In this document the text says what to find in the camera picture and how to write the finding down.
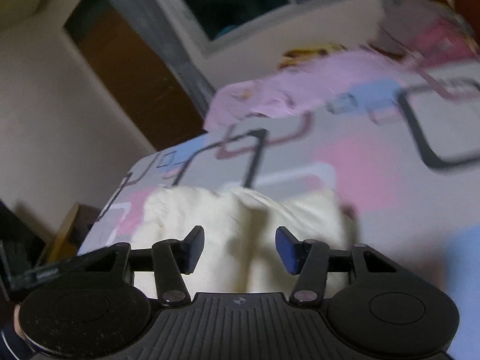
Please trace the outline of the person's hand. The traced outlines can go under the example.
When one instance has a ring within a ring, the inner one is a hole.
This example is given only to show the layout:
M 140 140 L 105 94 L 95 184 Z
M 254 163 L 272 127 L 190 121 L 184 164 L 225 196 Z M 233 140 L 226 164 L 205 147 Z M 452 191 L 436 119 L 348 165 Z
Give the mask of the person's hand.
M 19 336 L 21 339 L 24 339 L 24 333 L 22 331 L 22 328 L 20 326 L 20 304 L 17 304 L 14 308 L 14 329 L 16 332 L 16 335 Z

